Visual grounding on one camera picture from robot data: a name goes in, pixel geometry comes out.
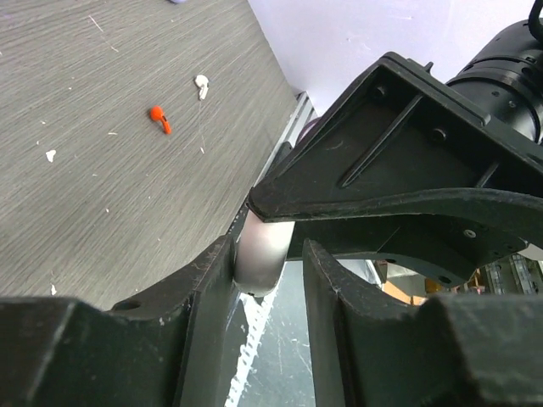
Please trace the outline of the white earbud case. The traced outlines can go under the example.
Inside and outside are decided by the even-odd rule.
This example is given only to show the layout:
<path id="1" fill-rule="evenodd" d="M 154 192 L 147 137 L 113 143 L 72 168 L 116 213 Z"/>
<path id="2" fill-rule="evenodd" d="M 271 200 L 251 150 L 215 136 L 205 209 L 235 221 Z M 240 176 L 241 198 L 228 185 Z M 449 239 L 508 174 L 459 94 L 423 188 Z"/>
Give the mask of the white earbud case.
<path id="1" fill-rule="evenodd" d="M 249 210 L 238 240 L 233 280 L 240 292 L 256 298 L 277 286 L 294 233 L 294 221 L 265 223 Z"/>

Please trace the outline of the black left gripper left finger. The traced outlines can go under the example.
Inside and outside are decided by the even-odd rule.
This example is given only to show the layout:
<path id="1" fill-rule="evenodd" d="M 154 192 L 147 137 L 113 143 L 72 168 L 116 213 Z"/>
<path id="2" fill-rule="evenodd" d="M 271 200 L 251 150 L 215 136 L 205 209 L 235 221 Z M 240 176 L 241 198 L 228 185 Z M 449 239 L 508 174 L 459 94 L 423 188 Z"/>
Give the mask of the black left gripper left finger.
<path id="1" fill-rule="evenodd" d="M 76 298 L 4 298 L 2 405 L 215 405 L 234 252 L 218 237 L 108 311 Z"/>

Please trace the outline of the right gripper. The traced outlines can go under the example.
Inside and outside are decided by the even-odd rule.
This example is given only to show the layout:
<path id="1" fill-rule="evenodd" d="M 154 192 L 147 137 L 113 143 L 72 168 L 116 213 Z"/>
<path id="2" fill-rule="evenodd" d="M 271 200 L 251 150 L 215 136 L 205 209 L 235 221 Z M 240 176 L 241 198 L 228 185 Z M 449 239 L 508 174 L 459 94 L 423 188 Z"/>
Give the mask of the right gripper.
<path id="1" fill-rule="evenodd" d="M 542 43 L 524 20 L 496 34 L 446 83 L 386 53 L 256 187 L 296 203 L 446 188 L 540 198 L 541 143 Z"/>

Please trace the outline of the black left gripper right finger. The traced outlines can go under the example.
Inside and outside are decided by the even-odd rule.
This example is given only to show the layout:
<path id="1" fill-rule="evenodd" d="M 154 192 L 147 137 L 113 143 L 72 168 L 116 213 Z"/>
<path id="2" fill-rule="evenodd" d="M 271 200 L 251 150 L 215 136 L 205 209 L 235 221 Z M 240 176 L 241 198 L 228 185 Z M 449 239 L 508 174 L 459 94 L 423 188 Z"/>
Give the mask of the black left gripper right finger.
<path id="1" fill-rule="evenodd" d="M 303 247 L 319 406 L 539 406 L 542 299 L 438 294 L 413 306 Z"/>

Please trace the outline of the white earbud front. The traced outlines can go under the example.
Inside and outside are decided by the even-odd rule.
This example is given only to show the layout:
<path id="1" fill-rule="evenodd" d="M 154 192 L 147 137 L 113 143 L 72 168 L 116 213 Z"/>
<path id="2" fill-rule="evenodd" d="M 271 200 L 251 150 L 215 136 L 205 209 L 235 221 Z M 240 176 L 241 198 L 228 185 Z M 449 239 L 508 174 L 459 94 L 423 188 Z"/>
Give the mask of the white earbud front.
<path id="1" fill-rule="evenodd" d="M 199 89 L 199 100 L 205 100 L 209 91 L 209 78 L 205 75 L 196 75 L 193 79 L 195 86 Z"/>

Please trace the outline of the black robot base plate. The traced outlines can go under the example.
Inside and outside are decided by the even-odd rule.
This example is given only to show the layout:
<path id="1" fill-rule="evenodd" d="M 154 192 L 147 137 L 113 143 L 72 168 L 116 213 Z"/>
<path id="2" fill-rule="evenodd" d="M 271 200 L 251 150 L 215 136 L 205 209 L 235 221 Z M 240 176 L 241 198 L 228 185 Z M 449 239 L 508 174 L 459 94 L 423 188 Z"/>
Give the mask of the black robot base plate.
<path id="1" fill-rule="evenodd" d="M 302 263 L 288 262 L 264 298 L 235 292 L 219 406 L 314 406 Z"/>

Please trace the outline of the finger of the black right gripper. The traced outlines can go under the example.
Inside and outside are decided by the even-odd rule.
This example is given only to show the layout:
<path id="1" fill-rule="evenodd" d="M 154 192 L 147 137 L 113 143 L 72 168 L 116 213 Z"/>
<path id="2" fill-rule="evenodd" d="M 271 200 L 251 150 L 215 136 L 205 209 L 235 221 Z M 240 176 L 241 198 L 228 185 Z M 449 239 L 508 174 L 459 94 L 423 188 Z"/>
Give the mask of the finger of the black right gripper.
<path id="1" fill-rule="evenodd" d="M 365 201 L 296 203 L 262 187 L 249 207 L 266 223 L 292 221 L 289 259 L 307 239 L 337 257 L 389 260 L 444 287 L 480 267 L 542 245 L 542 200 L 496 189 L 446 188 Z"/>

